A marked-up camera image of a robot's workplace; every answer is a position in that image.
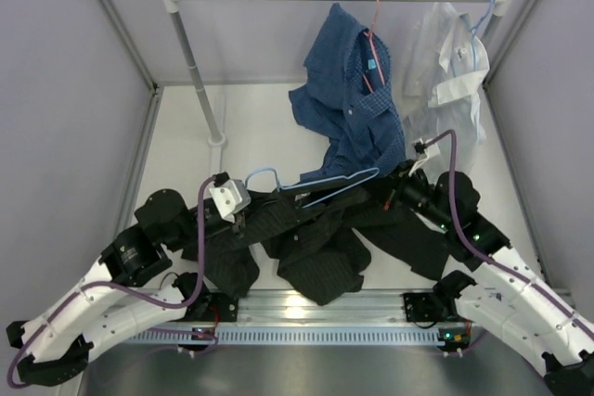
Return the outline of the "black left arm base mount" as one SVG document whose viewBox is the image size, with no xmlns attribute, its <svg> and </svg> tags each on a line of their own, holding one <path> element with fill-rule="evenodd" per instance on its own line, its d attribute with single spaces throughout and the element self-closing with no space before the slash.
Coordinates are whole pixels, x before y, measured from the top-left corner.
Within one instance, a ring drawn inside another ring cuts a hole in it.
<svg viewBox="0 0 594 396">
<path fill-rule="evenodd" d="M 224 322 L 238 320 L 239 300 L 219 291 L 201 293 L 174 322 Z"/>
</svg>

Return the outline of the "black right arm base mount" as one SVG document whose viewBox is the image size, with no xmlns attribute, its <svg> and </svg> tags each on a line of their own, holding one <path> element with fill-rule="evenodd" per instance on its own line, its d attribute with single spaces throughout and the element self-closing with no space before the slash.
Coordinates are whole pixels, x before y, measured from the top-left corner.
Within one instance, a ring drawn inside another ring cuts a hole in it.
<svg viewBox="0 0 594 396">
<path fill-rule="evenodd" d="M 436 325 L 445 322 L 464 322 L 458 313 L 453 296 L 436 292 L 410 292 L 403 295 L 408 322 Z"/>
</svg>

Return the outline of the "white shirt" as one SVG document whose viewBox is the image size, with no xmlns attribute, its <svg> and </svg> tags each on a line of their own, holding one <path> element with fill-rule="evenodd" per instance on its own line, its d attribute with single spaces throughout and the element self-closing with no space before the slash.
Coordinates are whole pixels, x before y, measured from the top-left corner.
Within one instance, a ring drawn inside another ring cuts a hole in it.
<svg viewBox="0 0 594 396">
<path fill-rule="evenodd" d="M 489 70 L 470 16 L 449 3 L 428 7 L 409 37 L 400 69 L 398 107 L 409 157 L 415 155 L 414 143 L 453 130 L 456 168 L 471 172 L 486 139 L 478 90 Z"/>
</svg>

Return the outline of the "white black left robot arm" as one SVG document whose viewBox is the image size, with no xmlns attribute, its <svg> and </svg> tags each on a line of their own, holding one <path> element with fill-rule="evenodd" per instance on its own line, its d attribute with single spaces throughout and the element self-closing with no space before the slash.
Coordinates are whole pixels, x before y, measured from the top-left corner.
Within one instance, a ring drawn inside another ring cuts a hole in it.
<svg viewBox="0 0 594 396">
<path fill-rule="evenodd" d="M 173 189 L 150 195 L 135 212 L 136 224 L 122 231 L 78 283 L 47 311 L 6 329 L 17 349 L 9 387 L 54 387 L 78 376 L 113 346 L 167 322 L 216 319 L 218 293 L 204 283 L 206 228 L 226 226 L 250 204 L 233 181 L 211 188 L 189 209 Z M 198 269 L 178 275 L 154 294 L 142 287 L 172 266 L 169 251 L 195 248 Z"/>
</svg>

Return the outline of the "blue checkered shirt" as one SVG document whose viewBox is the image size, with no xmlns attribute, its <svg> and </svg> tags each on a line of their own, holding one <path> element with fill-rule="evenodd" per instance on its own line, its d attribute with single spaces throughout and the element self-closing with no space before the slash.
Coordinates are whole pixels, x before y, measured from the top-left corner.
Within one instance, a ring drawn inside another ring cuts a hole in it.
<svg viewBox="0 0 594 396">
<path fill-rule="evenodd" d="M 289 91 L 295 121 L 329 140 L 321 166 L 302 173 L 303 182 L 373 167 L 386 176 L 407 158 L 392 98 L 391 55 L 377 35 L 374 42 L 386 84 L 380 86 L 372 73 L 375 91 L 370 93 L 363 80 L 373 64 L 367 30 L 340 4 L 333 4 L 303 63 L 305 84 Z"/>
</svg>

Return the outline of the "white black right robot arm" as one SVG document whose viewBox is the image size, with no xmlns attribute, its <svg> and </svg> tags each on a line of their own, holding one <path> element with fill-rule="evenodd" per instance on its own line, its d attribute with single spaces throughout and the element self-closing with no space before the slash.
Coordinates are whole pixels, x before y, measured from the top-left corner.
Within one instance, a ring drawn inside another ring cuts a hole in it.
<svg viewBox="0 0 594 396">
<path fill-rule="evenodd" d="M 510 240 L 479 211 L 468 175 L 444 172 L 436 184 L 408 160 L 369 191 L 388 209 L 429 222 L 449 258 L 432 307 L 482 326 L 518 353 L 554 395 L 593 392 L 593 325 L 553 291 Z"/>
</svg>

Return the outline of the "black pinstriped shirt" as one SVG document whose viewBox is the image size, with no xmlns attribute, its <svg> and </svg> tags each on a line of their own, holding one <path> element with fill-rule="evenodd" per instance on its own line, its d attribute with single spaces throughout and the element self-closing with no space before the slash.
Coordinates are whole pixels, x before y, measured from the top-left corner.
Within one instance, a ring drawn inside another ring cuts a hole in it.
<svg viewBox="0 0 594 396">
<path fill-rule="evenodd" d="M 246 297 L 260 274 L 250 251 L 254 244 L 277 261 L 278 277 L 318 305 L 362 288 L 369 245 L 432 281 L 441 278 L 452 247 L 412 210 L 383 206 L 366 186 L 307 209 L 288 193 L 250 196 L 244 238 L 226 231 L 205 240 L 205 276 L 234 299 Z"/>
</svg>

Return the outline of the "light blue wire hanger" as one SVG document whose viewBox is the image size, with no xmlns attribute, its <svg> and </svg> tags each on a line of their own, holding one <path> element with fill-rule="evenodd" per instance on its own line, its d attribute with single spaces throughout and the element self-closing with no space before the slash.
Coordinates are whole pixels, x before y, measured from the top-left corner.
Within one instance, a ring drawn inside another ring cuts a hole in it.
<svg viewBox="0 0 594 396">
<path fill-rule="evenodd" d="M 334 198 L 340 195 L 341 193 L 358 187 L 372 179 L 375 179 L 379 175 L 380 170 L 376 167 L 373 167 L 355 173 L 351 173 L 349 175 L 336 175 L 327 178 L 301 182 L 294 185 L 283 185 L 280 182 L 278 171 L 275 168 L 264 167 L 248 173 L 244 180 L 245 186 L 248 187 L 253 177 L 264 172 L 271 172 L 273 174 L 275 190 L 278 192 L 295 193 L 296 196 L 300 196 L 316 192 L 327 191 L 327 194 L 323 195 L 321 198 L 317 198 L 307 204 L 304 204 L 303 208 L 307 209 L 329 198 Z"/>
</svg>

